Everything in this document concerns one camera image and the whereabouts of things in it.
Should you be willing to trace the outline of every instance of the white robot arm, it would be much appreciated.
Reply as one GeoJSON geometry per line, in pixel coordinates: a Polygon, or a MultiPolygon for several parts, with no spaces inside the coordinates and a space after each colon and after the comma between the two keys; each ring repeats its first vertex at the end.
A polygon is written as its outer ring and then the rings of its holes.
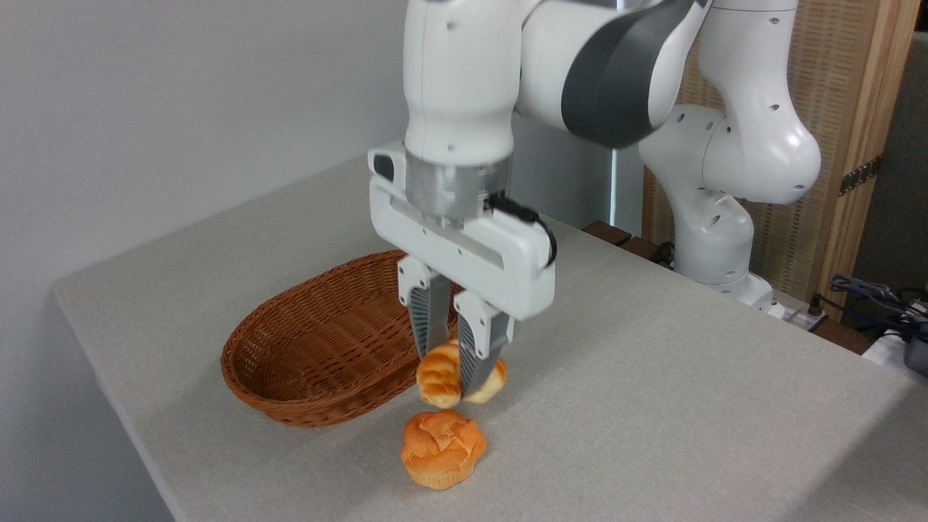
{"type": "Polygon", "coordinates": [[[506,197],[512,112],[609,147],[638,142],[673,109],[711,5],[409,1],[409,127],[403,143],[368,155],[371,220],[408,253],[399,298],[421,355],[448,336],[449,280],[467,289],[454,296],[465,396],[511,342],[514,321],[554,296],[553,234],[506,197]]]}
{"type": "Polygon", "coordinates": [[[791,203],[818,177],[818,143],[786,81],[797,3],[715,0],[699,64],[725,110],[676,106],[639,144],[674,213],[675,270],[777,317],[770,285],[748,271],[754,225],[734,197],[791,203]]]}

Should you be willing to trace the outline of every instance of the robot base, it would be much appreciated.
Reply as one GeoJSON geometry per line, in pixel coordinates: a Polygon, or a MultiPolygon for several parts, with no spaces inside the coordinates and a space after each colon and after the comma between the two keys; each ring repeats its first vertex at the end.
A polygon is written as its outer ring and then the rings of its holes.
{"type": "Polygon", "coordinates": [[[743,278],[726,284],[707,284],[709,288],[738,299],[745,305],[783,319],[786,309],[777,303],[770,283],[748,272],[743,278]]]}

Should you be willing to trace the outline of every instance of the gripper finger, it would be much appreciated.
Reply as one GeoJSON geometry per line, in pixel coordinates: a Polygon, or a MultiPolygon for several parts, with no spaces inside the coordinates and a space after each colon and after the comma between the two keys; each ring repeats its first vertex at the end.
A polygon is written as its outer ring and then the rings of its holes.
{"type": "Polygon", "coordinates": [[[471,292],[455,295],[461,395],[480,389],[496,366],[499,352],[512,341],[515,320],[471,292]]]}
{"type": "Polygon", "coordinates": [[[448,340],[448,303],[451,281],[407,256],[397,264],[400,303],[409,310],[419,358],[448,340]]]}

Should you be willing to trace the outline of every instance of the brown woven basket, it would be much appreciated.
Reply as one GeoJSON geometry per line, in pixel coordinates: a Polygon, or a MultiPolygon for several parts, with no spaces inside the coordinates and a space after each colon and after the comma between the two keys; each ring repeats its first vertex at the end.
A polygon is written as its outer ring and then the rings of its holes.
{"type": "MultiPolygon", "coordinates": [[[[353,419],[412,386],[419,355],[396,288],[404,255],[359,257],[257,307],[223,349],[229,389],[276,421],[319,427],[353,419]]],[[[449,309],[455,335],[458,316],[449,309]]]]}

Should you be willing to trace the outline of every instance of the bread roll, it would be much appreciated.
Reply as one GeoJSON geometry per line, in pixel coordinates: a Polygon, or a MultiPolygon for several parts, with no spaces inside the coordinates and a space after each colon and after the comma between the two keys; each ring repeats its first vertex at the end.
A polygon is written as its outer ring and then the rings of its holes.
{"type": "MultiPolygon", "coordinates": [[[[419,396],[435,407],[454,408],[461,401],[460,354],[458,341],[453,340],[433,348],[419,363],[416,370],[419,396]]],[[[464,398],[466,402],[484,404],[506,384],[506,363],[496,360],[486,382],[464,398]]]]}
{"type": "Polygon", "coordinates": [[[413,482],[448,489],[473,473],[486,450],[477,422],[454,410],[417,413],[403,430],[400,457],[413,482]]]}

